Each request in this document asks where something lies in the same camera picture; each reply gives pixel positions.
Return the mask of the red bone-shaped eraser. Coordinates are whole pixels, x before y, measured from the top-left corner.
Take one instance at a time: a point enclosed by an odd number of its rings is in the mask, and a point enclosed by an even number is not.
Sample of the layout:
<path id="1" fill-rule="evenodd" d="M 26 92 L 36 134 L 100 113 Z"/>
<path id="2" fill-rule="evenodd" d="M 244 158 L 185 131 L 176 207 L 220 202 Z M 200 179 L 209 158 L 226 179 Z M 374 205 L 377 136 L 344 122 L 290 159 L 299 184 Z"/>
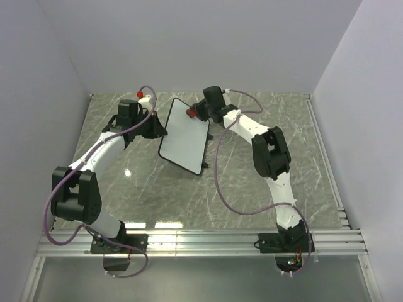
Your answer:
<path id="1" fill-rule="evenodd" d="M 196 111 L 192 108 L 187 109 L 186 110 L 186 114 L 190 117 L 190 118 L 194 118 L 196 116 Z"/>

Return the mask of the small white whiteboard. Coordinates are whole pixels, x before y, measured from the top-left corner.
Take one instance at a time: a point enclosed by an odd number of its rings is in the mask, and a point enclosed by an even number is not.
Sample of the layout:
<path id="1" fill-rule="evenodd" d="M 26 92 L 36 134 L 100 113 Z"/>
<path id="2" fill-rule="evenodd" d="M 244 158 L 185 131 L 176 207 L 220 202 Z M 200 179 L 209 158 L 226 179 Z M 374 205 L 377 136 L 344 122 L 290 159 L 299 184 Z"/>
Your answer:
<path id="1" fill-rule="evenodd" d="M 188 104 L 173 99 L 165 125 L 167 135 L 161 139 L 158 155 L 199 176 L 208 167 L 205 152 L 210 122 L 190 118 L 186 114 L 188 109 Z"/>

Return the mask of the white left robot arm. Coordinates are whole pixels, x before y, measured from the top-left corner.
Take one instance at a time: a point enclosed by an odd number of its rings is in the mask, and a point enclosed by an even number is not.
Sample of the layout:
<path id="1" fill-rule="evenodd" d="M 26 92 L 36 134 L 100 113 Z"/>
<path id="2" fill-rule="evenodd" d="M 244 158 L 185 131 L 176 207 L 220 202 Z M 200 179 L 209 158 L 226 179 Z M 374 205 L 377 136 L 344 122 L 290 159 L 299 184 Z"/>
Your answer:
<path id="1" fill-rule="evenodd" d="M 130 241 L 124 222 L 103 209 L 98 181 L 109 164 L 135 139 L 162 138 L 167 131 L 161 125 L 155 96 L 141 94 L 138 100 L 121 100 L 118 112 L 103 128 L 96 143 L 68 167 L 57 167 L 52 174 L 52 192 L 46 211 L 82 227 L 105 240 L 113 253 L 120 253 Z"/>

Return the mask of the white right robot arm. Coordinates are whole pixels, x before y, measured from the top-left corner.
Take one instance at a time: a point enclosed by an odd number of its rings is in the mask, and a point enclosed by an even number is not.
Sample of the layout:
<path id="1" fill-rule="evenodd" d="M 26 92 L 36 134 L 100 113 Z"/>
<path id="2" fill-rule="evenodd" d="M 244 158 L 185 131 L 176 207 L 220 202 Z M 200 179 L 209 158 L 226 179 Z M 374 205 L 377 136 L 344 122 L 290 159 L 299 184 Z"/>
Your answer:
<path id="1" fill-rule="evenodd" d="M 228 94 L 231 92 L 251 98 L 259 109 L 256 111 L 239 109 L 230 102 Z M 225 207 L 242 216 L 252 216 L 274 208 L 279 232 L 278 245 L 284 251 L 293 251 L 299 246 L 301 240 L 312 243 L 308 223 L 295 205 L 296 199 L 290 183 L 292 158 L 281 128 L 277 126 L 270 128 L 248 117 L 248 114 L 262 113 L 263 107 L 254 96 L 246 92 L 236 89 L 223 90 L 218 86 L 211 86 L 203 90 L 203 95 L 204 98 L 191 105 L 186 110 L 186 114 L 190 118 L 198 118 L 201 121 L 212 120 L 224 128 L 215 149 L 213 171 L 215 187 Z M 225 200 L 218 181 L 217 161 L 221 141 L 228 131 L 239 135 L 251 145 L 254 168 L 266 181 L 273 204 L 252 212 L 241 212 Z"/>

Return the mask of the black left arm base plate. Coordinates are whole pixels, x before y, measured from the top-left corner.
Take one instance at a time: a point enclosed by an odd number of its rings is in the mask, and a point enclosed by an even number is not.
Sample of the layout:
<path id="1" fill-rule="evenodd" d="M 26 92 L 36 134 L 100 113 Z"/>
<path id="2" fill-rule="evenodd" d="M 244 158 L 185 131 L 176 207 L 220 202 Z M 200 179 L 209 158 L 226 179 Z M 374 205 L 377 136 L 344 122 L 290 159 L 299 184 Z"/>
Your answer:
<path id="1" fill-rule="evenodd" d="M 116 243 L 112 239 L 94 237 L 91 254 L 143 254 L 147 250 L 149 236 L 146 234 L 127 235 L 123 242 Z"/>

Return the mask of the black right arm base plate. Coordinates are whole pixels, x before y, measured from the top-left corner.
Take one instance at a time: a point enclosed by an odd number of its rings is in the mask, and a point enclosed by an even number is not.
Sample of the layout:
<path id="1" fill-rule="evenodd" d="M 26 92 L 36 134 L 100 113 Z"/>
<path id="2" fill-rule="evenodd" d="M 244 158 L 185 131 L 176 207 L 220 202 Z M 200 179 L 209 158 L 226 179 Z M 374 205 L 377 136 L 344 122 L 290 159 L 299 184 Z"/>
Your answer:
<path id="1" fill-rule="evenodd" d="M 296 254 L 315 251 L 313 240 L 309 241 L 307 233 L 294 239 L 280 233 L 259 233 L 258 240 L 253 245 L 262 254 Z"/>

